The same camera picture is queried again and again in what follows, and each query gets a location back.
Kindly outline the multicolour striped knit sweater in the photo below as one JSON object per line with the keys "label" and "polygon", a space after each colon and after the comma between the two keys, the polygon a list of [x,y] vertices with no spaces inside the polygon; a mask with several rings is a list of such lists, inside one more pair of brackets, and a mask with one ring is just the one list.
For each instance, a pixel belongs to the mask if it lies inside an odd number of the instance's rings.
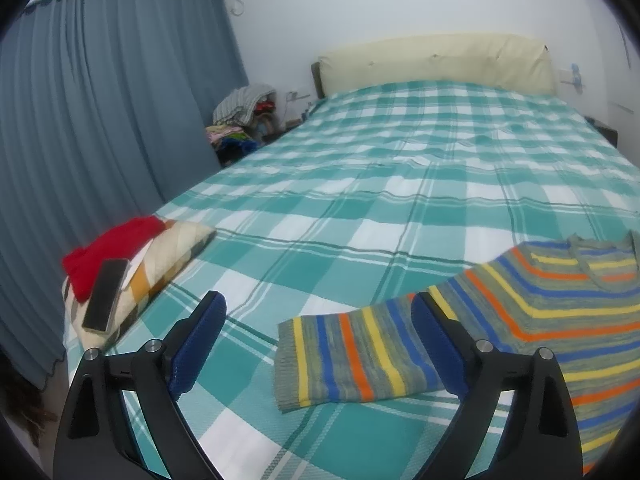
{"label": "multicolour striped knit sweater", "polygon": [[[591,470],[639,402],[639,235],[528,242],[430,286],[427,297],[497,349],[552,350]],[[437,390],[442,380],[402,296],[278,327],[274,396],[282,412]]]}

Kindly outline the pile of clothes by bed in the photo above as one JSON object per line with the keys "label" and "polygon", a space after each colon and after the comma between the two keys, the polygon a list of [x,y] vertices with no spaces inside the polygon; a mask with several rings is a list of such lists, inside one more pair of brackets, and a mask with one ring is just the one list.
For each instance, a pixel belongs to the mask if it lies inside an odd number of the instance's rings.
{"label": "pile of clothes by bed", "polygon": [[276,109],[276,90],[269,84],[232,90],[217,105],[205,136],[221,166],[238,162],[277,136]]}

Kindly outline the black smartphone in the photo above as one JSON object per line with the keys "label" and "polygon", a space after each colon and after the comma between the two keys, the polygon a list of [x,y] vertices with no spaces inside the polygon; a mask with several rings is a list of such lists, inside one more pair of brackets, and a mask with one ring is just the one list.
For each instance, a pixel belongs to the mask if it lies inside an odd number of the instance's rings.
{"label": "black smartphone", "polygon": [[128,259],[108,259],[102,263],[82,320],[84,330],[101,334],[107,332],[129,265]]}

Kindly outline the red folded garment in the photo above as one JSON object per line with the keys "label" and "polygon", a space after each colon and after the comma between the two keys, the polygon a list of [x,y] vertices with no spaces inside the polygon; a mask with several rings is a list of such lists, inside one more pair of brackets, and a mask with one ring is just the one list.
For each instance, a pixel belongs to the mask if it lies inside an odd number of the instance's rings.
{"label": "red folded garment", "polygon": [[131,260],[165,229],[166,223],[155,216],[136,217],[104,232],[89,245],[72,250],[62,259],[62,267],[76,300],[89,299],[104,260]]}

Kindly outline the beige orange patterned pillow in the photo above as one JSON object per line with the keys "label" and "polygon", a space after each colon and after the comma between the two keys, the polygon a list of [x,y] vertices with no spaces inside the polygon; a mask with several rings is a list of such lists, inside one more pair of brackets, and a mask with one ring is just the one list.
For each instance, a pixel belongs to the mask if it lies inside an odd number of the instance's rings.
{"label": "beige orange patterned pillow", "polygon": [[105,334],[89,332],[81,326],[88,301],[78,302],[66,275],[62,297],[73,332],[85,350],[106,350],[116,344],[142,315],[149,303],[216,236],[216,230],[203,223],[163,220],[166,229],[129,260],[129,270],[122,284],[117,307]]}

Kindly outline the teal white plaid bedspread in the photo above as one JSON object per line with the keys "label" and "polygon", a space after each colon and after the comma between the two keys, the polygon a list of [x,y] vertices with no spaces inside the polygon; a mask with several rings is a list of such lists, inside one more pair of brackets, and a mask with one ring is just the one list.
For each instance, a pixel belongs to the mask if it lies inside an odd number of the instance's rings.
{"label": "teal white plaid bedspread", "polygon": [[278,409],[279,325],[410,296],[528,242],[639,235],[639,171],[559,99],[418,81],[334,94],[160,208],[215,238],[120,338],[162,338],[206,292],[224,328],[179,402],[227,479],[408,479],[454,418],[437,390]]}

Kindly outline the dark bedside table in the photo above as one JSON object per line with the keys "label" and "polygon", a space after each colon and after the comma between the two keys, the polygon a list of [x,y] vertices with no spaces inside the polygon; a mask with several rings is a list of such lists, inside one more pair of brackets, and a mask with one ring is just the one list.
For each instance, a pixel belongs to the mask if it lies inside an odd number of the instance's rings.
{"label": "dark bedside table", "polygon": [[586,121],[590,123],[600,133],[601,136],[608,141],[609,144],[613,145],[614,148],[617,148],[618,145],[618,131],[614,128],[605,125],[604,122],[600,122],[596,118],[586,116]]}

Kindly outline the blue-grey curtain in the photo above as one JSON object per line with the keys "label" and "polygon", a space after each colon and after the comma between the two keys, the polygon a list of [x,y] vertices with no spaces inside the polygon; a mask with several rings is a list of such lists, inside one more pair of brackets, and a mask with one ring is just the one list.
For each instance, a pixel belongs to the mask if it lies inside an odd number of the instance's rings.
{"label": "blue-grey curtain", "polygon": [[247,76],[224,0],[42,0],[1,41],[1,348],[43,388],[63,258],[218,171],[204,131]]}

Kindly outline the cream padded headboard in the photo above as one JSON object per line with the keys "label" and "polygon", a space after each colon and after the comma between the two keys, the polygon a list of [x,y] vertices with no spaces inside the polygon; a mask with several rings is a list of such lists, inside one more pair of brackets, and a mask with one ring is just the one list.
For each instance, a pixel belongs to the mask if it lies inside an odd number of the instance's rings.
{"label": "cream padded headboard", "polygon": [[321,99],[417,80],[481,84],[554,96],[552,59],[544,42],[511,34],[437,34],[356,44],[318,57],[311,75]]}

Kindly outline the wall socket with blue item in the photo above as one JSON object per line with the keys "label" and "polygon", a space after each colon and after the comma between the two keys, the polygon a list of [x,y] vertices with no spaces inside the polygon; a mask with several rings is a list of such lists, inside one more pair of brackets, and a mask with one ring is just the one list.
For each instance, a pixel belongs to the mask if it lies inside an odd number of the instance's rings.
{"label": "wall socket with blue item", "polygon": [[558,74],[561,84],[571,86],[577,94],[584,93],[585,85],[582,80],[582,73],[580,72],[580,68],[577,63],[570,64],[569,68],[562,68],[562,70],[558,70]]}

